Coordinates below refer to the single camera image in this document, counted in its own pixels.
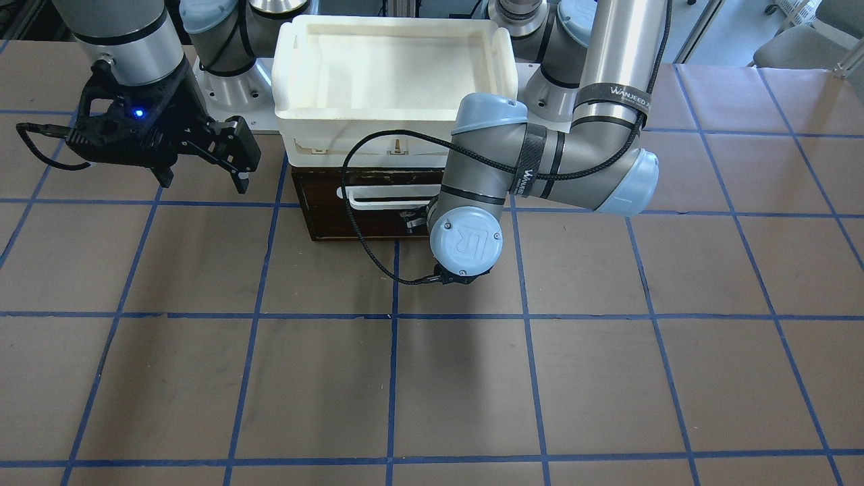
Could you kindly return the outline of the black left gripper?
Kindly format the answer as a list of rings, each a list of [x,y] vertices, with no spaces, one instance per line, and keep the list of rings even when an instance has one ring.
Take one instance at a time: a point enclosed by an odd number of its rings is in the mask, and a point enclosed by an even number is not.
[[[437,200],[429,200],[429,202],[420,207],[398,210],[398,215],[402,219],[402,222],[404,222],[408,237],[429,236],[429,214],[435,208],[436,203]]]

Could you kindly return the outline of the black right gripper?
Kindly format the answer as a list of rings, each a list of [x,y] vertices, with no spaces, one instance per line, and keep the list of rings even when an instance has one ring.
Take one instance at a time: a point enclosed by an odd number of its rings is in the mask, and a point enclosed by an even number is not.
[[[209,116],[186,59],[163,79],[142,86],[121,85],[104,59],[90,70],[65,137],[75,154],[91,163],[150,169],[162,188],[171,186],[179,154],[197,156],[227,171],[238,194],[247,193],[260,148],[243,117]]]

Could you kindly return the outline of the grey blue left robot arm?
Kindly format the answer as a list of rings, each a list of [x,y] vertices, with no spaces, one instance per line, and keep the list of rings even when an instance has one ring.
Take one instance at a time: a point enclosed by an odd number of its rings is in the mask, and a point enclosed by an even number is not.
[[[509,194],[632,216],[657,157],[639,145],[672,24],[670,1],[493,1],[516,55],[539,67],[518,101],[460,103],[439,194],[426,212],[434,274],[469,283],[493,268]]]

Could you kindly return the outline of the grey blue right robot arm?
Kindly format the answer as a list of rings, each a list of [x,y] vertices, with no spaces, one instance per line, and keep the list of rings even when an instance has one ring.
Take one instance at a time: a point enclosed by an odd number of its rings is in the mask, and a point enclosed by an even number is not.
[[[92,74],[67,147],[91,163],[148,169],[161,187],[181,154],[228,172],[238,193],[249,187],[261,151],[246,120],[207,111],[163,1],[56,1],[55,8],[90,59]]]

